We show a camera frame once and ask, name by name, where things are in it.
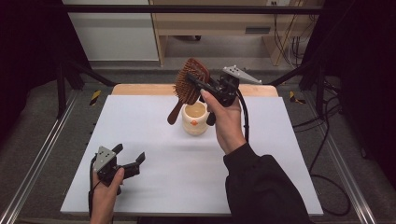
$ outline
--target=white table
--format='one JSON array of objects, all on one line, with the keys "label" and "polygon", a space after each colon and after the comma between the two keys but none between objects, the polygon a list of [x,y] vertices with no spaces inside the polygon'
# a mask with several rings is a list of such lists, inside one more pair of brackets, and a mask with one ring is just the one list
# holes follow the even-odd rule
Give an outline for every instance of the white table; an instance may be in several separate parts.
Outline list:
[{"label": "white table", "polygon": [[[259,155],[273,155],[300,191],[308,214],[322,215],[282,98],[246,96],[245,100],[253,149]],[[88,214],[90,161],[99,146],[111,149],[122,143],[118,164],[133,162],[143,151],[146,160],[140,167],[141,174],[121,186],[116,214],[230,215],[224,187],[228,171],[215,129],[209,127],[202,135],[189,135],[181,127],[181,116],[169,125],[166,118],[176,102],[174,95],[108,96],[61,212]]]}]

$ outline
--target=white cup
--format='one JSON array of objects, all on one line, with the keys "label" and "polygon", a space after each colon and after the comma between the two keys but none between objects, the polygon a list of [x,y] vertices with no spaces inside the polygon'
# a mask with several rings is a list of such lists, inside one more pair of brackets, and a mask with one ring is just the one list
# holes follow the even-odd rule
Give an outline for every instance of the white cup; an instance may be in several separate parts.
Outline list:
[{"label": "white cup", "polygon": [[206,104],[197,101],[193,105],[183,105],[181,116],[183,118],[183,129],[187,133],[198,135],[207,130],[206,120],[209,112],[206,111]]}]

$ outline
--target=hairbrush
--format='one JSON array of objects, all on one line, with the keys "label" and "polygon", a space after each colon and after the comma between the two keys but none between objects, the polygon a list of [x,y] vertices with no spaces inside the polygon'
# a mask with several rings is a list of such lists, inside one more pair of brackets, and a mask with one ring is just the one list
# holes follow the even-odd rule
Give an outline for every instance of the hairbrush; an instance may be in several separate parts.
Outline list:
[{"label": "hairbrush", "polygon": [[168,123],[174,124],[183,104],[193,105],[201,95],[200,88],[191,82],[187,76],[192,76],[202,83],[207,83],[210,79],[210,74],[207,68],[196,59],[189,58],[183,68],[177,73],[175,83],[175,95],[178,97],[178,102],[175,108],[168,116]]}]

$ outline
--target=wall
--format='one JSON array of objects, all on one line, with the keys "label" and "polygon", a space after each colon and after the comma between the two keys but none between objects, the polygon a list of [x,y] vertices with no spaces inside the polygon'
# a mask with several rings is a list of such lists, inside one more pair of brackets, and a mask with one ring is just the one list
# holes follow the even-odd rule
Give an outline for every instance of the wall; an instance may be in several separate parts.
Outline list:
[{"label": "wall", "polygon": [[[63,0],[64,4],[148,5],[147,0]],[[69,13],[90,61],[158,61],[148,13]]]}]

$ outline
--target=black jacket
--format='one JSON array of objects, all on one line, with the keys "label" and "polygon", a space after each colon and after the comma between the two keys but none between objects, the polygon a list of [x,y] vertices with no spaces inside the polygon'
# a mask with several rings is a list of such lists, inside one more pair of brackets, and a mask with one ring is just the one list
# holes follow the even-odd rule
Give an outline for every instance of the black jacket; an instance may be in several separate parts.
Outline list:
[{"label": "black jacket", "polygon": [[224,156],[225,187],[234,223],[313,223],[303,199],[274,157],[248,143]]}]

